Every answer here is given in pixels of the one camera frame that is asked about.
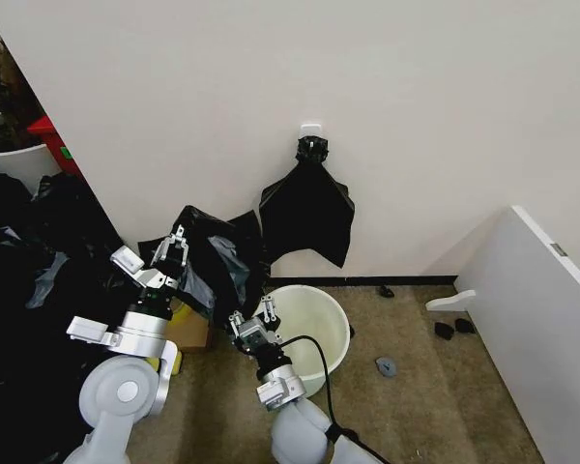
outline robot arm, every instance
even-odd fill
[[[184,233],[184,227],[178,225],[161,242],[152,262],[155,268],[144,269],[144,262],[126,246],[112,254],[111,261],[141,287],[115,332],[97,321],[72,319],[67,329],[72,339],[103,345],[124,356],[103,362],[84,382],[79,409],[95,429],[69,456],[67,464],[128,464],[125,450],[133,424],[161,412],[178,354],[164,333],[172,317],[169,303],[187,265],[189,246]],[[262,304],[264,311],[247,320],[235,311],[224,329],[239,351],[258,362],[256,376],[261,385],[256,391],[260,402],[269,411],[281,410],[273,427],[275,459],[282,464],[319,463],[331,439],[328,430],[332,422],[313,403],[302,399],[305,387],[276,334],[280,320],[275,302],[264,297]],[[159,372],[142,358],[159,358]],[[343,435],[333,441],[335,463],[379,462]]]

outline white container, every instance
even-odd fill
[[[350,343],[348,318],[339,303],[329,294],[307,285],[288,285],[270,295],[281,325],[277,333],[283,341],[297,335],[315,338],[327,360],[329,373],[346,356]],[[316,346],[309,340],[299,340],[283,348],[292,360],[295,372],[301,376],[306,396],[318,392],[325,383],[325,372]]]
[[[4,117],[0,113],[0,126]],[[30,193],[36,193],[42,176],[53,176],[60,172],[58,163],[43,143],[23,150],[0,153],[0,173],[19,179]]]

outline black cable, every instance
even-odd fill
[[[316,341],[315,338],[312,338],[309,335],[299,335],[299,336],[295,336],[293,338],[290,338],[287,341],[284,341],[283,343],[281,343],[279,345],[279,348],[283,348],[284,346],[289,345],[290,343],[294,343],[295,341],[299,341],[299,340],[311,341],[314,345],[316,345],[316,348],[318,349],[318,353],[320,354],[320,360],[322,360],[322,365],[325,368],[325,384],[327,386],[327,405],[329,406],[329,418],[331,419],[331,423],[334,426],[336,426],[338,429],[340,429],[342,434],[344,436],[346,436],[349,440],[351,440],[353,443],[355,443],[358,447],[369,452],[372,456],[374,456],[376,459],[380,460],[383,464],[391,464],[387,459],[385,459],[383,456],[378,454],[378,452],[376,452],[375,450],[370,448],[368,445],[363,443],[361,440],[359,440],[359,436],[357,435],[357,432],[355,432],[354,430],[348,429],[348,428],[342,428],[339,425],[339,423],[337,423],[337,420],[335,420],[335,414],[333,412],[333,401],[331,400],[331,380],[329,379],[329,368],[327,367],[327,360],[325,359],[325,354],[322,351],[320,343],[318,343],[318,341]]]

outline yellow object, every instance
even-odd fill
[[[183,353],[180,351],[176,356],[174,367],[172,367],[172,375],[176,375],[181,371],[181,363],[183,362]],[[159,358],[146,358],[146,363],[150,364],[154,370],[159,371]]]
[[[172,308],[172,320],[167,323],[168,326],[176,326],[187,320],[187,316],[193,309],[187,304],[180,302],[177,307]]]

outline cardboard box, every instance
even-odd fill
[[[180,300],[172,300],[170,307],[174,315],[165,329],[167,339],[184,353],[205,351],[210,345],[209,321]]]

